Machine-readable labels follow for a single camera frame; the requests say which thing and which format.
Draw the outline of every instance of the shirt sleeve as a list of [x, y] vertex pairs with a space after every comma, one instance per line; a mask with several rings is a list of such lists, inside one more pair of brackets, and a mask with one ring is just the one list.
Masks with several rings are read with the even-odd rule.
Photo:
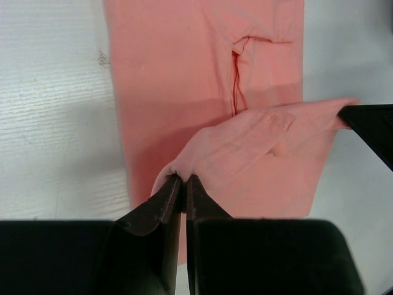
[[297, 1], [302, 0], [202, 0], [209, 22], [232, 43], [257, 37], [275, 43], [292, 42]]

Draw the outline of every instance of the stain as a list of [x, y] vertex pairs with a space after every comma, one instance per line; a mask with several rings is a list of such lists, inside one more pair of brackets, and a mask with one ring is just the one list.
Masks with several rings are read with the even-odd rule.
[[104, 69], [108, 69], [109, 65], [111, 64], [109, 57], [103, 53], [102, 50], [99, 51], [98, 64]]

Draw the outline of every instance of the white table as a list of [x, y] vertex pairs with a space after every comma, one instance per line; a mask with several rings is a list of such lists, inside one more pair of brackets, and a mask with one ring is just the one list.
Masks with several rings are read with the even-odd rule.
[[[306, 0], [304, 97], [391, 103], [390, 1]], [[101, 1], [0, 0], [0, 219], [130, 210]], [[369, 294], [393, 285], [393, 173], [339, 132], [312, 217], [344, 232]], [[178, 294], [187, 294], [185, 266]]]

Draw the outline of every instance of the salmon pink fabric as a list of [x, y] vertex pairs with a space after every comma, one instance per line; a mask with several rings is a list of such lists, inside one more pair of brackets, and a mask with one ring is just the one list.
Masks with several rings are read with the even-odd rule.
[[309, 213], [344, 127], [336, 114], [357, 101], [302, 103], [303, 8], [303, 0], [106, 0], [133, 206], [168, 175], [195, 173], [233, 216]]
[[[153, 193], [177, 173], [196, 174], [233, 217], [307, 216], [337, 130], [338, 111], [354, 98], [244, 111], [201, 129], [158, 175]], [[179, 262], [185, 262], [185, 220]]]
[[303, 0], [105, 0], [133, 206], [203, 127], [302, 100]]

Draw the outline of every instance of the white wood grain surface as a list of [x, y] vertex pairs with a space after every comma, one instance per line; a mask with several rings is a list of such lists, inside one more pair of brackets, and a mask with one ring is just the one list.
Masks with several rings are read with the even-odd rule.
[[[130, 210], [99, 0], [0, 0], [0, 219]], [[306, 0], [305, 100], [391, 103], [390, 0]], [[393, 285], [393, 174], [340, 132], [311, 215], [348, 239], [369, 294]], [[185, 266], [178, 294], [187, 294]]]

